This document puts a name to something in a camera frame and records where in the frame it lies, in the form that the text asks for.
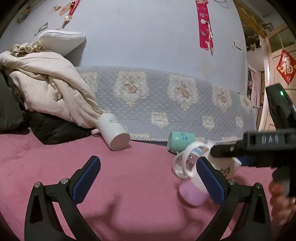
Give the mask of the person's right hand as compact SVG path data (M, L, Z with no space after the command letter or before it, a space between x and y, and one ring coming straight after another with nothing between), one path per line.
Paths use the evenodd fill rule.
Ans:
M295 214L295 197L284 196L285 187L280 183L271 181L268 188L271 193L272 224L276 228L282 228Z

